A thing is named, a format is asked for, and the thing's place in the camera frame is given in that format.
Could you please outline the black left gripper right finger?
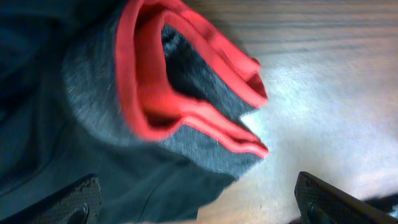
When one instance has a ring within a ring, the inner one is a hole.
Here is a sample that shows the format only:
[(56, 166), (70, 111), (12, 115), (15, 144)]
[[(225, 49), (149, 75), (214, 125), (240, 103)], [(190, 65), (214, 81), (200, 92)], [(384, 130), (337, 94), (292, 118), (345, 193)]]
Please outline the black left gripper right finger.
[(397, 224), (397, 195), (364, 202), (304, 171), (294, 195), (301, 224)]

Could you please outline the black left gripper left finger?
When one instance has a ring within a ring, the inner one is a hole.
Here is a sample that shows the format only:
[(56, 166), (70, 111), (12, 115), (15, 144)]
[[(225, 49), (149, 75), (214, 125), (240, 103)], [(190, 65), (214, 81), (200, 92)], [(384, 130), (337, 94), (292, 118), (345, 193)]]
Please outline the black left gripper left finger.
[(1, 224), (96, 224), (101, 204), (99, 178), (88, 174)]

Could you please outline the black leggings red waistband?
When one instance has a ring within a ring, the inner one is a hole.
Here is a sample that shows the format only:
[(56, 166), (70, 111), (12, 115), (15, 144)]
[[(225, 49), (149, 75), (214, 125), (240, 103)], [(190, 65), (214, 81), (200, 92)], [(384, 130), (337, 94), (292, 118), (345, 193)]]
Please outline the black leggings red waistband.
[(2, 1), (1, 220), (88, 174), (97, 223), (196, 219), (268, 154), (260, 69), (182, 1)]

